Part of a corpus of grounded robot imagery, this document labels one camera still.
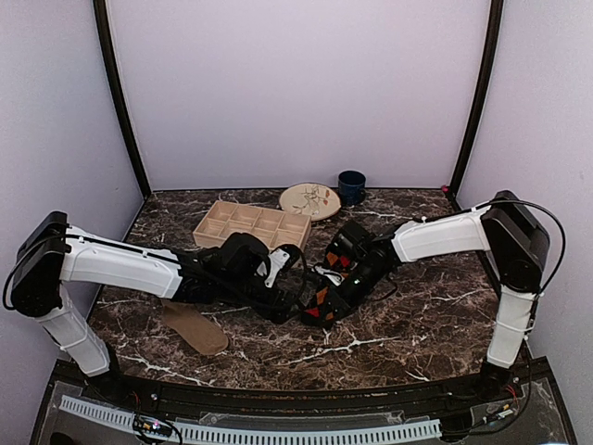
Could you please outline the argyle black red orange sock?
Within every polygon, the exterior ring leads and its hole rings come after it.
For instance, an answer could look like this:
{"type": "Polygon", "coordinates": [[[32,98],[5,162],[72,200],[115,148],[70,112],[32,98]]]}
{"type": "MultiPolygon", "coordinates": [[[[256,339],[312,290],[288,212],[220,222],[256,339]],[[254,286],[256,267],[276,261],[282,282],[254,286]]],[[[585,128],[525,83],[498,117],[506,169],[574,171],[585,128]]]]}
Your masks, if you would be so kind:
{"type": "Polygon", "coordinates": [[[348,317],[371,290],[363,270],[362,261],[327,252],[323,262],[314,266],[320,281],[300,321],[309,326],[330,328],[336,321],[348,317]]]}

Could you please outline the wooden compartment tray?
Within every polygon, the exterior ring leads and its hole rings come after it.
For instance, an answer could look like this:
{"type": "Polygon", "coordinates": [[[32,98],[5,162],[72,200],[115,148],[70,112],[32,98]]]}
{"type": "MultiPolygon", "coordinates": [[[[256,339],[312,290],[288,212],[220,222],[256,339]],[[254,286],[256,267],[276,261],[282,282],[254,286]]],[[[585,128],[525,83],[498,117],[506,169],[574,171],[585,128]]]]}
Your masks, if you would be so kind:
{"type": "Polygon", "coordinates": [[[217,200],[193,232],[201,248],[220,247],[232,234],[247,233],[262,241],[269,250],[284,244],[302,251],[309,239],[311,217],[217,200]]]}

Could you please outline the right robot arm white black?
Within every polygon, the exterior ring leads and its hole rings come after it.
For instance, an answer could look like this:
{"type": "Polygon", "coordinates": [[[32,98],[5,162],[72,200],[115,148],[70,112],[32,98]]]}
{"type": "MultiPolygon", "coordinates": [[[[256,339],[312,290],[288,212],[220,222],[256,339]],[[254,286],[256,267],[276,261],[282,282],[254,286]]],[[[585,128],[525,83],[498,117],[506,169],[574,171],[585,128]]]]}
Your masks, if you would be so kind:
{"type": "Polygon", "coordinates": [[[542,208],[502,190],[487,202],[452,214],[414,218],[375,234],[349,221],[314,267],[321,282],[302,313],[304,322],[328,328],[349,316],[376,285],[400,266],[433,257],[481,251],[498,280],[499,304],[486,362],[473,394],[494,401],[509,385],[511,368],[532,330],[536,305],[552,276],[544,272],[550,236],[534,215],[542,208]]]}

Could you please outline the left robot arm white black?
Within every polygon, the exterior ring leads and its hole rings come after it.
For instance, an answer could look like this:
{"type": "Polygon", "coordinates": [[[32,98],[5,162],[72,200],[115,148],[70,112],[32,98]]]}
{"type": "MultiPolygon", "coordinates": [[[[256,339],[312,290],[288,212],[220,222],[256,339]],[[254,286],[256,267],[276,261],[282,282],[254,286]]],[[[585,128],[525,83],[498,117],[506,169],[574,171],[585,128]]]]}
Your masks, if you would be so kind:
{"type": "Polygon", "coordinates": [[[235,233],[216,248],[181,251],[142,248],[91,235],[50,212],[20,246],[3,287],[8,311],[36,320],[61,350],[94,378],[111,404],[131,396],[114,352],[74,307],[64,285],[87,282],[145,292],[176,303],[243,303],[272,318],[297,304],[275,280],[303,261],[301,249],[268,249],[254,235],[235,233]]]}

